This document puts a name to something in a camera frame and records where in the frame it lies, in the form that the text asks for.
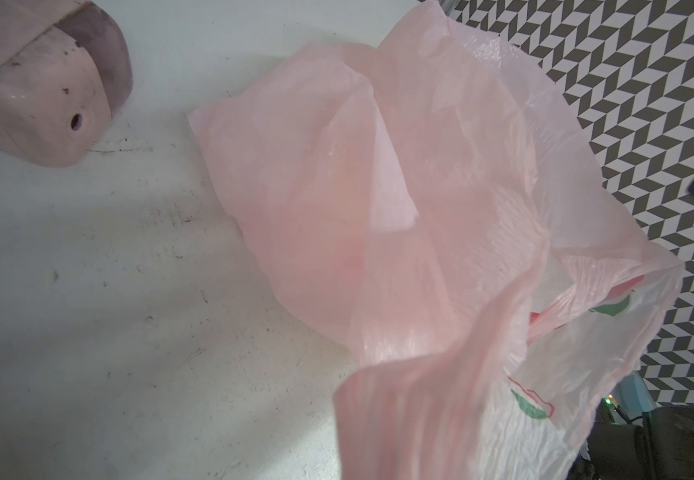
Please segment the pink plastic bag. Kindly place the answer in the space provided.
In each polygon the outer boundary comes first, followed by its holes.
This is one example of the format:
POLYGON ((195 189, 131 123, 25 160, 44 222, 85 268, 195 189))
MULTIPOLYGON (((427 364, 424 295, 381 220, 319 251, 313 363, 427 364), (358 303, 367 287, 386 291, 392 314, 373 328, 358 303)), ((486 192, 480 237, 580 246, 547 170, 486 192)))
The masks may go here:
POLYGON ((435 1, 189 124, 277 300, 359 363, 346 479, 565 478, 679 292, 537 61, 435 1))

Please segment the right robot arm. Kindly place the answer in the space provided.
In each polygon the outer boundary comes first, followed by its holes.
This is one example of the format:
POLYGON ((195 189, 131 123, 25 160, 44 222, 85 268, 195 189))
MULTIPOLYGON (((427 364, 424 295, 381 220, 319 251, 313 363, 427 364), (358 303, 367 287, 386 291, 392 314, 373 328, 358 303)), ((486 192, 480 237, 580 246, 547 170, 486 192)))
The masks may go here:
POLYGON ((597 422, 569 479, 694 479, 694 408, 664 406, 629 423, 597 422))

